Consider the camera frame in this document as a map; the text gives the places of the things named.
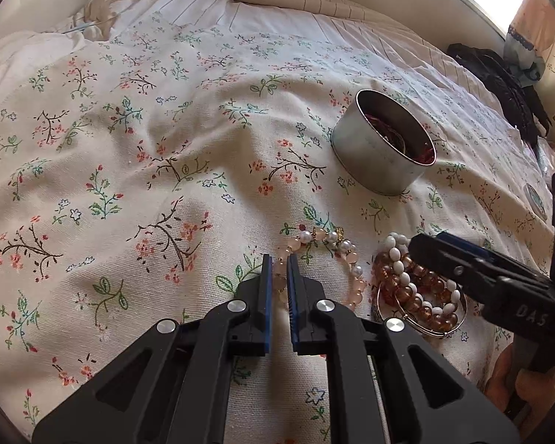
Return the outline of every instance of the white bead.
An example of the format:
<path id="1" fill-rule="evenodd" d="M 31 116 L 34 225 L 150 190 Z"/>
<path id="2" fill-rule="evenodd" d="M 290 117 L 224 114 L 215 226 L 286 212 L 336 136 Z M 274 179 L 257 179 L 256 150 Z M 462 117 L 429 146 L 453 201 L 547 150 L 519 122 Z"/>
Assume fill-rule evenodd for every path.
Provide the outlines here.
<path id="1" fill-rule="evenodd" d="M 400 276 L 399 279 L 401 280 L 401 284 L 404 286 L 408 286 L 411 283 L 411 277 L 407 272 L 403 272 Z"/>
<path id="2" fill-rule="evenodd" d="M 303 244 L 308 244 L 312 242 L 312 234 L 308 230 L 303 230 L 302 232 L 300 232 L 300 236 L 298 238 Z"/>
<path id="3" fill-rule="evenodd" d="M 456 305 L 454 304 L 446 304 L 444 306 L 444 308 L 442 309 L 442 313 L 445 316 L 450 316 L 451 313 L 453 313 L 456 310 Z"/>
<path id="4" fill-rule="evenodd" d="M 389 257 L 393 262 L 401 260 L 401 251 L 397 249 L 397 247 L 393 247 L 391 250 L 389 250 Z"/>
<path id="5" fill-rule="evenodd" d="M 335 242 L 337 242 L 338 238 L 339 235 L 337 235 L 337 232 L 333 231 L 327 233 L 327 237 L 325 238 L 325 240 L 327 240 L 327 242 L 329 242 L 330 244 L 334 244 Z"/>
<path id="6" fill-rule="evenodd" d="M 396 245 L 397 245 L 397 241 L 395 240 L 395 237 L 393 237 L 392 235 L 389 235 L 388 237 L 385 238 L 385 241 L 382 244 L 382 248 L 385 250 L 385 252 L 388 252 Z"/>
<path id="7" fill-rule="evenodd" d="M 339 251 L 342 253 L 347 253 L 352 249 L 352 243 L 349 240 L 342 240 L 339 242 Z"/>
<path id="8" fill-rule="evenodd" d="M 405 266 L 403 265 L 403 262 L 397 260 L 396 262 L 392 263 L 392 270 L 397 275 L 401 275 L 402 273 L 405 273 Z"/>
<path id="9" fill-rule="evenodd" d="M 361 277 L 361 275 L 364 273 L 364 269 L 362 269 L 359 265 L 353 265 L 350 269 L 350 274 L 353 277 Z"/>

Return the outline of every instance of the floral bedsheet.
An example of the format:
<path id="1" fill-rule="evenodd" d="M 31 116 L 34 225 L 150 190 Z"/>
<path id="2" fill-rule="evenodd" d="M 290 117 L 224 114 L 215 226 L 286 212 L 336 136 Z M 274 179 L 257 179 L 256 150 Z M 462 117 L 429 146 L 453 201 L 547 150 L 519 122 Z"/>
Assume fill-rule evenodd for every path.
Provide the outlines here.
<path id="1" fill-rule="evenodd" d="M 448 230 L 546 269 L 552 229 L 522 188 L 547 209 L 551 196 L 491 94 L 417 36 L 364 30 L 373 51 L 153 13 L 0 104 L 0 405 L 21 431 L 158 319 L 230 299 L 302 228 L 343 226 L 366 273 L 390 231 Z M 330 148 L 361 88 L 406 106 L 435 142 L 437 164 L 398 197 L 363 188 Z M 300 254 L 343 301 L 336 258 Z M 271 355 L 234 363 L 225 442 L 328 442 L 324 359 L 292 354 L 274 301 Z M 370 317 L 367 291 L 356 313 Z M 433 345 L 482 385 L 511 337 L 478 314 L 471 302 L 461 332 Z"/>

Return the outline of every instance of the pink bead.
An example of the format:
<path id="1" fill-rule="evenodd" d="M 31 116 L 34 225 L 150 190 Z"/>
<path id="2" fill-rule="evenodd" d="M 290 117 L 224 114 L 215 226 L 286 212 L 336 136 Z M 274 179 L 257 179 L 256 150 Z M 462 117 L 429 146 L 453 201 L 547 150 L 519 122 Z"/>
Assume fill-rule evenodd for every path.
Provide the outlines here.
<path id="1" fill-rule="evenodd" d="M 346 262 L 347 263 L 356 263 L 357 262 L 357 254 L 355 252 L 350 252 L 346 255 Z"/>
<path id="2" fill-rule="evenodd" d="M 362 299 L 363 296 L 361 292 L 352 292 L 350 295 L 350 302 L 353 302 L 354 304 L 360 304 Z"/>

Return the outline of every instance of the flower print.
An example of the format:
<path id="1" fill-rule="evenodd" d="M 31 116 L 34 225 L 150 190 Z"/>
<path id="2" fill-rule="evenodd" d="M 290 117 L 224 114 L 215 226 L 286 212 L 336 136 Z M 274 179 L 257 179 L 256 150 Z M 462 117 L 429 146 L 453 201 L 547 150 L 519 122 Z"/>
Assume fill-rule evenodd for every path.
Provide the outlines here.
<path id="1" fill-rule="evenodd" d="M 82 212 L 80 210 L 78 210 L 77 208 L 70 210 L 70 218 L 72 220 L 74 220 L 74 222 L 78 223 L 81 216 L 82 216 Z"/>
<path id="2" fill-rule="evenodd" d="M 194 239 L 194 232 L 198 229 L 198 225 L 197 224 L 190 224 L 190 223 L 184 223 L 183 224 L 183 230 L 180 232 L 181 233 L 181 238 L 186 239 L 188 242 L 192 241 Z"/>
<path id="3" fill-rule="evenodd" d="M 263 163 L 263 160 L 253 160 L 250 164 L 249 164 L 249 169 L 251 169 L 249 171 L 249 173 L 253 173 L 253 170 L 255 172 L 261 172 L 262 170 L 265 170 L 265 168 L 267 168 L 265 166 L 265 164 Z"/>
<path id="4" fill-rule="evenodd" d="M 138 161 L 141 163 L 144 160 L 149 160 L 150 159 L 150 155 L 148 155 L 145 151 L 141 150 L 140 152 L 138 152 L 138 154 L 136 155 L 136 158 L 138 159 Z"/>
<path id="5" fill-rule="evenodd" d="M 23 264 L 21 264 L 21 254 L 10 254 L 10 265 L 13 269 L 21 270 L 23 266 Z"/>
<path id="6" fill-rule="evenodd" d="M 325 399 L 325 390 L 319 389 L 318 387 L 313 387 L 311 390 L 306 391 L 306 404 L 314 404 L 318 406 L 318 403 Z"/>
<path id="7" fill-rule="evenodd" d="M 149 246 L 149 239 L 143 238 L 141 242 L 135 245 L 135 249 L 138 251 L 140 257 L 149 257 L 154 254 L 154 247 Z"/>
<path id="8" fill-rule="evenodd" d="M 76 292 L 77 299 L 74 301 L 74 310 L 84 310 L 84 307 L 89 305 L 86 301 L 87 295 L 85 293 Z"/>
<path id="9" fill-rule="evenodd" d="M 273 185 L 269 185 L 267 182 L 263 182 L 258 188 L 259 194 L 268 195 L 273 191 Z"/>
<path id="10" fill-rule="evenodd" d="M 280 178 L 286 182 L 286 184 L 291 184 L 298 181 L 298 177 L 292 174 L 291 170 L 287 170 L 285 173 L 281 173 Z"/>

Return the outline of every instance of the brown bead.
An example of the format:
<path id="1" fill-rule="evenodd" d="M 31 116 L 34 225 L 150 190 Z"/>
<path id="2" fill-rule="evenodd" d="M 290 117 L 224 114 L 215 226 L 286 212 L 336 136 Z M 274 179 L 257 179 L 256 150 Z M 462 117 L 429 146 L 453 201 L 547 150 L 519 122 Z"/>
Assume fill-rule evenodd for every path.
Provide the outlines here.
<path id="1" fill-rule="evenodd" d="M 412 295 L 413 290 L 411 290 L 411 287 L 397 287 L 397 290 L 395 290 L 395 296 L 401 305 L 405 304 Z"/>
<path id="2" fill-rule="evenodd" d="M 445 304 L 448 304 L 448 302 L 450 302 L 450 296 L 452 296 L 452 292 L 450 292 L 450 290 L 448 289 L 444 289 L 443 291 L 441 291 L 441 293 L 438 294 L 438 299 L 440 299 L 440 301 L 444 302 Z"/>
<path id="3" fill-rule="evenodd" d="M 457 316 L 456 314 L 450 314 L 447 320 L 448 322 L 450 322 L 450 324 L 452 325 L 452 328 L 454 329 L 456 325 L 459 323 L 459 316 Z"/>
<path id="4" fill-rule="evenodd" d="M 432 272 L 431 270 L 429 272 L 426 272 L 425 275 L 422 278 L 422 282 L 423 285 L 429 287 L 431 286 L 436 280 L 438 279 L 438 276 L 436 275 L 435 272 Z"/>
<path id="5" fill-rule="evenodd" d="M 444 319 L 444 322 L 442 322 L 442 325 L 440 326 L 440 330 L 442 332 L 450 332 L 452 330 L 452 323 L 450 322 L 450 319 Z"/>
<path id="6" fill-rule="evenodd" d="M 407 301 L 403 308 L 410 314 L 413 314 L 421 308 L 421 299 L 419 297 L 413 297 Z"/>
<path id="7" fill-rule="evenodd" d="M 413 267 L 413 273 L 416 277 L 423 277 L 427 273 L 427 269 L 421 265 L 416 265 Z"/>
<path id="8" fill-rule="evenodd" d="M 401 280 L 399 279 L 398 275 L 392 275 L 392 274 L 389 275 L 383 284 L 385 287 L 385 290 L 392 295 L 395 292 L 395 290 L 397 290 L 397 287 L 399 286 L 400 281 Z"/>
<path id="9" fill-rule="evenodd" d="M 417 317 L 424 322 L 431 319 L 431 307 L 422 306 L 417 313 Z"/>
<path id="10" fill-rule="evenodd" d="M 392 269 L 389 265 L 382 265 L 374 270 L 374 278 L 377 282 L 387 280 L 389 275 L 392 275 Z"/>
<path id="11" fill-rule="evenodd" d="M 444 280 L 437 278 L 431 285 L 431 293 L 441 293 L 444 290 Z"/>

